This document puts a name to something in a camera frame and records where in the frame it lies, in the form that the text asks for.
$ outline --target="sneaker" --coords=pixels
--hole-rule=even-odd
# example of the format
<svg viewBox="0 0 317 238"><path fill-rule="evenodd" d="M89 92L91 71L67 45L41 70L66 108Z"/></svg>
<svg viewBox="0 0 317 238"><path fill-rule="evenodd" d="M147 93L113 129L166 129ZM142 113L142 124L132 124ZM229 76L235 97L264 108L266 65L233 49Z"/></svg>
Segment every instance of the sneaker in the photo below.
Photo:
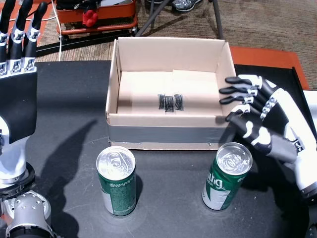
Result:
<svg viewBox="0 0 317 238"><path fill-rule="evenodd" d="M178 11L190 11L194 8L195 4L201 0L175 0L172 5Z"/></svg>

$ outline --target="robotic hand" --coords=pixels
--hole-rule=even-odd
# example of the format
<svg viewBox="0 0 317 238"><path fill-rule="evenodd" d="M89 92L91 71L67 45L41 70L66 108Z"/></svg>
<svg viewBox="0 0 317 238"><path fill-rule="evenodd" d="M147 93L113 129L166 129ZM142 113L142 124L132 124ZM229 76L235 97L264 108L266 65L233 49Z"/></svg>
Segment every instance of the robotic hand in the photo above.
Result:
<svg viewBox="0 0 317 238"><path fill-rule="evenodd" d="M36 126L36 43L47 3L39 4L25 33L33 0L24 0L11 34L15 0L6 0L0 15L0 214L7 238L54 238L51 206L30 190L35 173L25 158L25 144Z"/></svg>
<svg viewBox="0 0 317 238"><path fill-rule="evenodd" d="M225 81L232 86L219 92L230 96L219 102L241 102L232 109L226 121L233 124L238 134L256 150L285 162L294 171L297 186L312 207L317 201L317 144L292 97L257 75L243 74L228 77ZM270 125L277 130L263 127L266 120L273 122ZM276 133L278 129L282 129L281 134ZM316 224L310 227L309 236L316 230Z"/></svg>

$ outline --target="cardboard box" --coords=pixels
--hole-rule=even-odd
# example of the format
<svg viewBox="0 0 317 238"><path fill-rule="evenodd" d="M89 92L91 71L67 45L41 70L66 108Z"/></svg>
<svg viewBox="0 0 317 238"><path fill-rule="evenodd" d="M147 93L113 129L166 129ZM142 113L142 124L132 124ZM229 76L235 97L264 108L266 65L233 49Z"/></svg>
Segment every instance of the cardboard box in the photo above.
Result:
<svg viewBox="0 0 317 238"><path fill-rule="evenodd" d="M218 89L235 76L224 40L129 37L114 42L106 121L112 145L215 150L232 139Z"/></svg>

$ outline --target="black metal bar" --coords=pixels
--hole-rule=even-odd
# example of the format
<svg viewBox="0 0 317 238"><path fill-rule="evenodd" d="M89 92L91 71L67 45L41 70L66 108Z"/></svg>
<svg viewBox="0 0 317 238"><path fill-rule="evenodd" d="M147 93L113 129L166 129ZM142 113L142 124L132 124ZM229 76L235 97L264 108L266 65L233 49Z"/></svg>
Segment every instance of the black metal bar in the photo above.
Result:
<svg viewBox="0 0 317 238"><path fill-rule="evenodd" d="M223 31L222 31L222 24L221 24L221 19L220 19L220 11L219 11L219 6L218 6L218 0L212 0L213 3L213 9L214 9L214 14L216 16L216 23L217 23L217 29L218 29L218 38L223 40Z"/></svg>
<svg viewBox="0 0 317 238"><path fill-rule="evenodd" d="M158 8L155 10L155 12L149 17L147 22L142 26L142 28L138 31L138 33L135 36L142 36L142 34L145 32L147 27L155 20L157 15L159 15L160 11L163 10L163 8L169 3L170 0L164 0Z"/></svg>
<svg viewBox="0 0 317 238"><path fill-rule="evenodd" d="M154 1L155 0L151 0L150 16L152 16L153 11L154 11Z"/></svg>
<svg viewBox="0 0 317 238"><path fill-rule="evenodd" d="M114 39L117 39L118 37L125 37L130 36L131 33L129 30L122 30L122 31L114 31L109 33L103 33L93 36L86 36L81 38L75 38L75 39L68 39L62 41L62 47L61 50L70 50L85 46L91 46L96 44L101 44L105 42L111 42ZM56 53L59 51L59 42L48 44L44 46L39 46L36 48L36 55L37 57L45 56L48 54Z"/></svg>

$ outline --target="green beverage can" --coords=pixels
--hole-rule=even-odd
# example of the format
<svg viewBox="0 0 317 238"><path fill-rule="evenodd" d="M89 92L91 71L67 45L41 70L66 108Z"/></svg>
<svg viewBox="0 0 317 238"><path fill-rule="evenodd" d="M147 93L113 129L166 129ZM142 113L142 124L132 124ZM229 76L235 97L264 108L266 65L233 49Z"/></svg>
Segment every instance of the green beverage can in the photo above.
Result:
<svg viewBox="0 0 317 238"><path fill-rule="evenodd" d="M133 211L136 204L135 158L121 146L110 146L97 157L96 166L106 209L117 216Z"/></svg>
<svg viewBox="0 0 317 238"><path fill-rule="evenodd" d="M214 210L227 208L251 166L252 155L245 146L223 144L209 170L202 194L204 203Z"/></svg>

